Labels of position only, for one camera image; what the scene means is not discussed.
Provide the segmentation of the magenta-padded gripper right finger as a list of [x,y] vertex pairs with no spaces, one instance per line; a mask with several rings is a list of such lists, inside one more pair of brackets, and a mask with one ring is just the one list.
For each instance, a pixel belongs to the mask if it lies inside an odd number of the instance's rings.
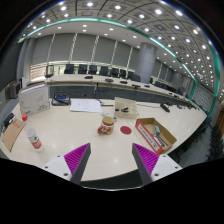
[[132,154],[144,185],[152,183],[182,169],[182,167],[168,155],[157,155],[136,143],[132,144]]

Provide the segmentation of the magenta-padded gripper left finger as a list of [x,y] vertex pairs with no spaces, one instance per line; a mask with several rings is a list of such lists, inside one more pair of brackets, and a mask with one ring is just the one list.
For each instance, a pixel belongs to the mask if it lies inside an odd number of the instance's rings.
[[91,154],[89,143],[79,146],[65,155],[57,155],[42,169],[79,185]]

